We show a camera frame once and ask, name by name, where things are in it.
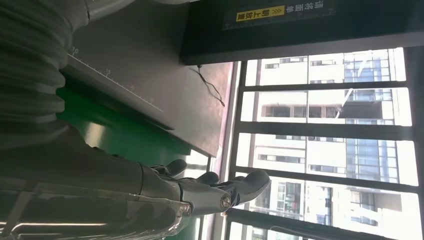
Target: window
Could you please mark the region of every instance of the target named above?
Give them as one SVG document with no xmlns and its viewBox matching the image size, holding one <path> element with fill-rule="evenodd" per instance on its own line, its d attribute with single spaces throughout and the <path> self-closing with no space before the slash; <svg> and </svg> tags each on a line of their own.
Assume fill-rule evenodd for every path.
<svg viewBox="0 0 424 240">
<path fill-rule="evenodd" d="M 408 50 L 405 58 L 411 60 L 411 53 Z M 278 224 L 281 217 L 299 219 L 295 222 L 290 219 L 285 221 L 293 222 L 304 236 L 310 231 L 302 221 L 368 232 L 362 234 L 371 233 L 390 239 L 420 235 L 422 225 L 418 206 L 422 199 L 419 200 L 421 195 L 417 193 L 422 192 L 423 186 L 418 185 L 414 156 L 415 152 L 420 151 L 415 151 L 412 141 L 416 140 L 416 134 L 409 134 L 416 126 L 411 128 L 411 123 L 404 121 L 421 116 L 418 111 L 422 111 L 419 107 L 414 108 L 412 112 L 419 115 L 409 115 L 411 109 L 408 101 L 414 101 L 416 106 L 420 106 L 420 103 L 415 102 L 415 97 L 409 98 L 408 91 L 413 91 L 412 96 L 419 96 L 419 92 L 424 92 L 421 87 L 420 91 L 408 90 L 410 85 L 407 81 L 410 80 L 405 81 L 402 71 L 410 71 L 413 67 L 402 66 L 403 55 L 394 57 L 393 49 L 308 57 L 308 62 L 332 59 L 331 62 L 311 63 L 315 66 L 302 61 L 299 63 L 296 59 L 298 57 L 293 58 L 298 64 L 283 66 L 285 68 L 281 74 L 272 74 L 271 70 L 255 72 L 258 76 L 251 73 L 253 71 L 245 72 L 248 74 L 246 81 L 253 79 L 254 82 L 255 77 L 260 75 L 260 79 L 256 78 L 257 81 L 253 83 L 260 86 L 239 88 L 239 96 L 242 97 L 243 94 L 243 109 L 236 109 L 237 117 L 240 111 L 244 111 L 245 116 L 253 117 L 250 120 L 243 119 L 242 122 L 237 119 L 234 123 L 232 149 L 237 153 L 230 157 L 232 162 L 229 176 L 232 178 L 239 173 L 247 174 L 254 169 L 264 169 L 272 179 L 271 192 L 267 205 L 252 201 L 240 206 L 237 212 L 233 212 L 233 216 L 230 210 L 228 219 L 242 223 L 241 217 L 246 217 L 246 223 L 255 223 L 255 227 L 267 226 L 269 229 L 273 226 L 284 229 L 284 226 Z M 333 59 L 345 61 L 342 65 L 334 65 L 340 62 L 333 62 Z M 288 58 L 281 61 L 288 64 L 291 60 Z M 257 60 L 250 61 L 256 67 L 255 70 L 257 64 L 254 63 L 258 62 L 260 63 Z M 241 69 L 245 70 L 246 63 L 242 64 Z M 339 83 L 341 79 L 350 84 Z M 337 83 L 327 84 L 327 87 L 318 86 L 326 84 L 328 80 L 335 80 Z M 290 86 L 277 87 L 276 84 Z M 255 119 L 253 110 L 258 109 L 259 112 L 263 106 L 288 107 L 290 117 Z M 295 107 L 303 106 L 307 109 L 306 116 L 300 117 L 304 114 L 303 109 Z M 270 116 L 276 115 L 274 109 L 270 112 Z M 256 153 L 253 162 L 250 153 Z M 258 160 L 258 153 L 270 155 L 261 158 L 272 160 Z M 300 158 L 301 163 L 276 162 L 297 161 L 295 156 Z M 397 226 L 400 220 L 405 222 L 402 225 L 405 227 L 387 227 Z M 316 229 L 324 229 L 320 225 L 314 226 Z M 319 232 L 314 233 L 317 238 L 325 238 Z M 351 238 L 361 238 L 360 235 L 353 234 Z M 273 234 L 266 239 L 277 237 Z"/>
<path fill-rule="evenodd" d="M 280 67 L 279 63 L 271 63 L 271 64 L 265 65 L 265 69 L 278 69 L 279 67 Z"/>
<path fill-rule="evenodd" d="M 398 183 L 396 151 L 391 146 L 395 146 L 394 141 L 348 139 L 346 144 L 348 154 L 347 176 L 349 178 Z"/>
<path fill-rule="evenodd" d="M 309 117 L 310 118 L 321 118 L 321 107 L 320 106 L 310 106 L 309 107 Z"/>
<path fill-rule="evenodd" d="M 258 160 L 266 160 L 266 161 L 277 161 L 282 163 L 293 163 L 293 164 L 302 164 L 305 162 L 305 158 L 297 157 L 297 156 L 278 156 L 278 155 L 266 155 L 266 154 L 258 154 Z"/>
<path fill-rule="evenodd" d="M 307 56 L 285 57 L 285 58 L 280 58 L 279 63 L 280 64 L 289 64 L 289 63 L 300 63 L 300 62 L 307 62 L 307 61 L 308 61 Z"/>
<path fill-rule="evenodd" d="M 312 171 L 323 172 L 323 173 L 333 173 L 333 174 L 346 173 L 346 168 L 337 167 L 337 166 L 309 165 L 309 169 Z"/>
<path fill-rule="evenodd" d="M 295 118 L 305 118 L 306 117 L 306 106 L 295 106 L 293 110 L 293 116 Z"/>
<path fill-rule="evenodd" d="M 334 119 L 336 117 L 336 107 L 335 106 L 327 106 L 325 107 L 325 117 L 328 119 Z"/>
<path fill-rule="evenodd" d="M 311 80 L 311 84 L 333 84 L 335 83 L 334 80 Z"/>
<path fill-rule="evenodd" d="M 289 118 L 290 107 L 288 106 L 263 106 L 262 117 Z"/>
<path fill-rule="evenodd" d="M 271 236 L 273 237 L 272 239 L 275 240 L 299 240 L 299 237 L 296 235 L 252 227 L 250 225 L 243 225 L 237 222 L 231 223 L 229 240 L 240 240 L 243 230 L 247 231 L 244 232 L 244 234 L 247 235 L 246 238 L 251 240 L 268 240 L 271 239 Z"/>
<path fill-rule="evenodd" d="M 345 142 L 345 139 L 340 137 L 309 136 L 307 139 L 309 141 L 320 141 L 320 142 L 334 142 L 334 143 Z"/>
<path fill-rule="evenodd" d="M 275 135 L 275 139 L 286 139 L 286 140 L 306 140 L 305 136 L 290 136 L 290 135 Z"/>
<path fill-rule="evenodd" d="M 299 183 L 279 182 L 277 209 L 282 217 L 299 219 L 302 186 Z"/>
<path fill-rule="evenodd" d="M 342 61 L 340 60 L 317 60 L 317 61 L 310 61 L 311 66 L 324 66 L 324 65 L 336 65 L 336 64 L 342 64 Z"/>
<path fill-rule="evenodd" d="M 367 209 L 376 212 L 374 206 L 374 193 L 370 192 L 360 192 L 360 191 L 351 191 L 351 208 L 352 208 L 352 216 L 351 220 L 354 222 L 367 224 L 371 226 L 377 226 L 377 222 L 375 220 L 369 219 L 368 217 L 362 216 L 361 209 Z"/>
</svg>

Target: robotic hand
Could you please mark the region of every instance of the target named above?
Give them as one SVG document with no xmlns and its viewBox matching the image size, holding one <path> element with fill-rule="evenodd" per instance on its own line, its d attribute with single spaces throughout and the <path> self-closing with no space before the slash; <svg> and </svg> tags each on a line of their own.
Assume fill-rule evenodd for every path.
<svg viewBox="0 0 424 240">
<path fill-rule="evenodd" d="M 108 155 L 56 118 L 73 31 L 130 2 L 0 0 L 0 240 L 163 238 L 269 184 L 263 171 L 175 179 L 180 160 L 148 167 Z"/>
<path fill-rule="evenodd" d="M 57 151 L 58 146 L 49 144 L 36 149 L 41 152 Z M 87 145 L 78 149 L 92 153 L 90 156 L 94 158 L 99 154 L 105 163 L 110 159 L 117 160 L 117 168 L 130 162 Z M 35 149 L 27 148 L 27 151 L 37 154 Z M 253 200 L 270 183 L 263 171 L 254 171 L 246 178 L 237 177 L 217 183 L 219 177 L 214 172 L 207 172 L 198 178 L 174 178 L 187 167 L 181 159 L 167 166 L 149 167 L 131 162 L 134 168 L 139 166 L 141 170 L 141 175 L 138 175 L 141 182 L 134 185 L 141 186 L 141 189 L 134 194 L 116 191 L 108 183 L 117 179 L 113 176 L 110 179 L 102 177 L 94 169 L 91 169 L 93 178 L 81 180 L 80 177 L 72 177 L 78 174 L 69 169 L 72 165 L 67 165 L 70 162 L 66 160 L 58 164 L 46 161 L 50 163 L 50 168 L 44 165 L 25 171 L 25 167 L 31 164 L 19 158 L 22 156 L 16 154 L 19 152 L 16 149 L 10 151 L 0 162 L 1 167 L 13 169 L 10 172 L 14 176 L 9 177 L 4 171 L 0 175 L 0 240 L 163 238 L 179 233 L 190 217 L 224 212 Z M 62 154 L 78 156 L 75 152 L 74 149 Z M 17 162 L 20 168 L 14 168 L 18 166 L 11 163 L 5 165 L 7 160 Z M 40 158 L 32 160 L 43 164 Z M 123 182 L 119 184 L 122 189 L 125 187 Z"/>
</svg>

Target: gray surface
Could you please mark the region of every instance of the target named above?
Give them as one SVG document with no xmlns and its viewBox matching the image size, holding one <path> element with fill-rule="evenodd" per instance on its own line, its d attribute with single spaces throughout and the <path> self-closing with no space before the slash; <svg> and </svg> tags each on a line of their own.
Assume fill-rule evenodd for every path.
<svg viewBox="0 0 424 240">
<path fill-rule="evenodd" d="M 214 156 L 224 108 L 192 71 L 196 67 L 180 64 L 188 9 L 189 4 L 135 1 L 77 30 L 69 65 L 90 76 L 84 81 L 95 90 L 174 129 L 172 134 Z M 201 69 L 223 98 L 231 69 L 232 63 Z"/>
</svg>

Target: screw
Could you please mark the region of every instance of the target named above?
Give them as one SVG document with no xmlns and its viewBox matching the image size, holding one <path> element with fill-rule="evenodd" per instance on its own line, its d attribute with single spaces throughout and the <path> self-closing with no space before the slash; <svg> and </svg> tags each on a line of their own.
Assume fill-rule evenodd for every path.
<svg viewBox="0 0 424 240">
<path fill-rule="evenodd" d="M 224 196 L 221 198 L 221 207 L 224 209 L 229 208 L 231 205 L 231 199 L 228 196 Z"/>
<path fill-rule="evenodd" d="M 187 213 L 190 211 L 190 205 L 189 204 L 183 204 L 179 207 L 179 210 L 183 213 Z"/>
</svg>

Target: glass pane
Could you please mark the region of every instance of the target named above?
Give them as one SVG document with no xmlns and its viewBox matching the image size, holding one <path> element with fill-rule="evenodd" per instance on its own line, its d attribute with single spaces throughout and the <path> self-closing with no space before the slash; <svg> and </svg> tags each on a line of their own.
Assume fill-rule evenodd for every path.
<svg viewBox="0 0 424 240">
<path fill-rule="evenodd" d="M 299 240 L 299 236 L 232 222 L 230 240 Z"/>
<path fill-rule="evenodd" d="M 287 186 L 284 208 L 277 200 L 281 183 Z M 266 201 L 245 204 L 246 210 L 391 239 L 422 239 L 418 196 L 413 193 L 271 177 L 262 195 Z"/>
<path fill-rule="evenodd" d="M 417 186 L 414 152 L 412 141 L 241 133 L 236 164 Z"/>
<path fill-rule="evenodd" d="M 191 150 L 185 162 L 187 168 L 182 173 L 183 178 L 198 178 L 207 171 L 208 157 L 195 150 Z"/>
<path fill-rule="evenodd" d="M 250 60 L 247 72 L 254 79 L 246 79 L 246 86 L 404 81 L 404 51 L 399 47 Z"/>
<path fill-rule="evenodd" d="M 241 120 L 411 126 L 411 107 L 403 87 L 245 92 Z"/>
</svg>

